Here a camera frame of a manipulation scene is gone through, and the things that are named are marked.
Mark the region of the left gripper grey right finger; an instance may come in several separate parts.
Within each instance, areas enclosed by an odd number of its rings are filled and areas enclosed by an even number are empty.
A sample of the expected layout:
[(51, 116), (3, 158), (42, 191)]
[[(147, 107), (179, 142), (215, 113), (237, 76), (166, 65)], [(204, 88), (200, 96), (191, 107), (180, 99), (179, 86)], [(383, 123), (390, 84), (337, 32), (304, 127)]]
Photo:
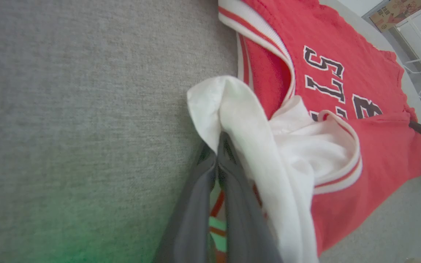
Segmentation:
[(227, 263), (283, 263), (227, 133), (219, 138), (217, 174), (225, 197)]

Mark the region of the brown printed cardboard box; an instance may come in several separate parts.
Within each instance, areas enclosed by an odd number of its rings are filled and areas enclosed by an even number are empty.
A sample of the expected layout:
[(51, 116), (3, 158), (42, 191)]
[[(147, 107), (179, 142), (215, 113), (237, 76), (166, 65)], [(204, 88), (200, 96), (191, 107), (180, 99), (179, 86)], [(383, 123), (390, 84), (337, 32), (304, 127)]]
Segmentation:
[(421, 0), (389, 0), (369, 19), (380, 32), (385, 32), (419, 10), (421, 10)]

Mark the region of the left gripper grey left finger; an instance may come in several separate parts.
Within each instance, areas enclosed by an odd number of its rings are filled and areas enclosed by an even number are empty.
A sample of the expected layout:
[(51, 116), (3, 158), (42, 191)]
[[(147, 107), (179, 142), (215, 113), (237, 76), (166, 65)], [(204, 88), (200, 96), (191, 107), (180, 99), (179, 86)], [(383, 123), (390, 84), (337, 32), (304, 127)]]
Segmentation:
[(209, 234), (210, 194), (217, 157), (202, 142), (152, 263), (214, 263)]

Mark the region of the red and white sports jersey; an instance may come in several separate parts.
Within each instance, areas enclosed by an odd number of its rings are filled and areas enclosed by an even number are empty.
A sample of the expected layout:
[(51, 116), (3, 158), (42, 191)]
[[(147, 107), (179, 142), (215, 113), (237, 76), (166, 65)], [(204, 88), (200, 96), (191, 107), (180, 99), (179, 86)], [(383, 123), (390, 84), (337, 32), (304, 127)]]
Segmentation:
[(283, 263), (319, 263), (392, 193), (421, 176), (403, 68), (319, 0), (218, 0), (238, 76), (187, 92), (217, 153), (236, 147)]

